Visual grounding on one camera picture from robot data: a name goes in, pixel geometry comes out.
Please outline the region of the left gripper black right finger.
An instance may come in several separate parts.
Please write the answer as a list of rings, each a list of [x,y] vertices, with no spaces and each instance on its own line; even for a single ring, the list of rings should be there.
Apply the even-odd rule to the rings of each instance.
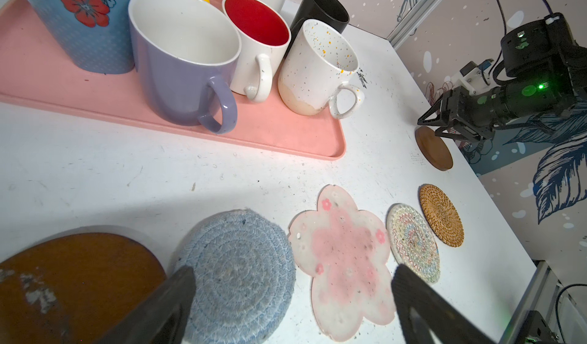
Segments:
[[[408,266],[397,266],[391,290],[405,342],[492,342]]]

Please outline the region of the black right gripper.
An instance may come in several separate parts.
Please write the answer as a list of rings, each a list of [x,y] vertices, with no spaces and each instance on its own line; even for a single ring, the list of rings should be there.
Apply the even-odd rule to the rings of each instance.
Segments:
[[[417,119],[417,125],[437,127],[435,136],[462,142],[482,142],[495,137],[492,95],[498,88],[472,96],[465,87],[457,87],[442,96]]]

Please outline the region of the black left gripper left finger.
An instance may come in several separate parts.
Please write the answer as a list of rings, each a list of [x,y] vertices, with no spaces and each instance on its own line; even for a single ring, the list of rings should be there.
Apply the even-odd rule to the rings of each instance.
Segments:
[[[183,266],[98,343],[181,343],[196,292],[194,270]]]

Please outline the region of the dark wooden round coaster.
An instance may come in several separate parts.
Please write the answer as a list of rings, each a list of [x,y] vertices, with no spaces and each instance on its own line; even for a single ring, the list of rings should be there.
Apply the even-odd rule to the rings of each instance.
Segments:
[[[415,139],[423,156],[440,171],[450,170],[454,163],[446,143],[435,136],[434,130],[421,126],[415,131]]]

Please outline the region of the multicolour zigzag woven coaster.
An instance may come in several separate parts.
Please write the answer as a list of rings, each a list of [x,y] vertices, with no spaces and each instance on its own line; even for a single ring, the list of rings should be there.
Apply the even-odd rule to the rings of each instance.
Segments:
[[[391,251],[398,264],[405,264],[428,284],[440,280],[440,253],[432,229],[412,206],[396,203],[386,219]]]

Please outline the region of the blue grey woven coaster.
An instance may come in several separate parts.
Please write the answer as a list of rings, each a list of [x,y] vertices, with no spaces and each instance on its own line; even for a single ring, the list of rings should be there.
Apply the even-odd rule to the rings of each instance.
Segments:
[[[251,209],[198,223],[177,249],[175,268],[194,270],[185,343],[263,343],[290,306],[296,264],[284,230]]]

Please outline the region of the glossy brown round coaster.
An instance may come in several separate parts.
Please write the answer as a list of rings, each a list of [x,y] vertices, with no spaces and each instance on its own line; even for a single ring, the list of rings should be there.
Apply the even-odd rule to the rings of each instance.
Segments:
[[[1,341],[93,343],[166,278],[149,249],[122,235],[43,242],[1,263]]]

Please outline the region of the rattan round woven coaster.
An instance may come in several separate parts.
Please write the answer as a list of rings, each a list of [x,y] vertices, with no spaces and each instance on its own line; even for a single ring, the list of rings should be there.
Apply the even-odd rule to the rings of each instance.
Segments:
[[[460,247],[465,237],[463,224],[449,197],[437,186],[427,183],[419,188],[419,201],[436,236],[448,246]]]

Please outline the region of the pink flower shaped coaster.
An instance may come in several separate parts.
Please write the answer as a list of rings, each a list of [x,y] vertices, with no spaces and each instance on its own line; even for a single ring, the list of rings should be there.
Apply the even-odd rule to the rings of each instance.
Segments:
[[[325,335],[344,342],[363,320],[382,326],[393,321],[387,229],[343,188],[325,186],[316,209],[292,220],[289,241],[297,266],[312,278],[313,315]]]

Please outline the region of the lavender mug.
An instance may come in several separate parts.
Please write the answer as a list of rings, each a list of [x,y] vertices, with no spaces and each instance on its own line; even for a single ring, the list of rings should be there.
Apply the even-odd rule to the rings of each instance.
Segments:
[[[148,105],[176,125],[232,131],[238,107],[229,86],[242,41],[203,0],[130,0],[135,69]]]

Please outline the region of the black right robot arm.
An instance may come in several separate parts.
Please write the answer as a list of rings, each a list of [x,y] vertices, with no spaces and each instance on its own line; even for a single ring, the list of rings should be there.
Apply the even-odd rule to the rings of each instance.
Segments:
[[[524,24],[501,39],[504,59],[494,75],[507,81],[472,94],[464,86],[444,93],[417,123],[436,127],[435,134],[454,140],[491,140],[501,130],[518,128],[517,119],[555,115],[568,118],[586,98],[586,49],[573,38],[557,12]]]

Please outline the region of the black mug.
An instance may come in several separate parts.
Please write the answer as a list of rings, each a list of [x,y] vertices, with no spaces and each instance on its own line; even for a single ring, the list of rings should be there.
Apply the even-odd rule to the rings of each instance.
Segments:
[[[291,40],[285,52],[286,57],[304,22],[316,19],[342,33],[350,22],[350,16],[339,0],[302,0],[290,26]]]

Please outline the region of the red inside white mug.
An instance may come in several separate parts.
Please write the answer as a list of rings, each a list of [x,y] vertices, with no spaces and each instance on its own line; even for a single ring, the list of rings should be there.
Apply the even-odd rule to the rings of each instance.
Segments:
[[[251,102],[265,102],[290,44],[290,29],[260,0],[223,0],[222,8],[242,42],[230,88]]]

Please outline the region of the pink tray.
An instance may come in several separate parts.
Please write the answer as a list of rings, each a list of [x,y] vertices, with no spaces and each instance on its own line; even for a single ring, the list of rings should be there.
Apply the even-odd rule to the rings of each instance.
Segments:
[[[148,106],[135,71],[90,73],[76,67],[27,0],[1,10],[1,100],[72,116],[166,131],[234,145],[334,161],[346,152],[340,121],[325,110],[299,116],[273,88],[266,102],[236,95],[238,122],[225,135],[174,125]]]

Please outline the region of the blue patterned mug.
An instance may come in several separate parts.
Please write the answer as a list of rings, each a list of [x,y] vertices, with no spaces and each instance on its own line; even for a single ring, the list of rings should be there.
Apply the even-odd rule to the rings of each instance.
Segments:
[[[130,0],[28,0],[79,68],[103,74],[134,67],[128,21]]]

